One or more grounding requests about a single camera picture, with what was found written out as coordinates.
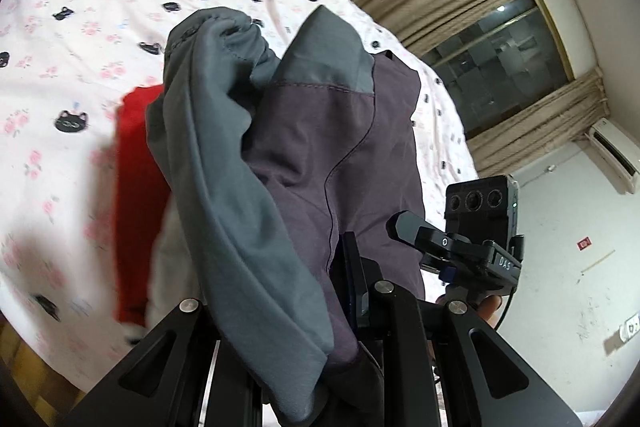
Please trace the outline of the person's right hand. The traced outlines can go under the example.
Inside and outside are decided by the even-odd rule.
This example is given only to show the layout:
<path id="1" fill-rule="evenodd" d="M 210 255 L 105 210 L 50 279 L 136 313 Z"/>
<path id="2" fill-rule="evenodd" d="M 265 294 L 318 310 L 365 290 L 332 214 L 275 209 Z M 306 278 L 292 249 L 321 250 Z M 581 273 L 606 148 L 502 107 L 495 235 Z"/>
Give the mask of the person's right hand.
<path id="1" fill-rule="evenodd" d="M 503 298 L 501 296 L 490 295 L 487 296 L 479 305 L 472 306 L 471 309 L 494 329 L 499 322 L 498 311 L 502 304 Z"/>

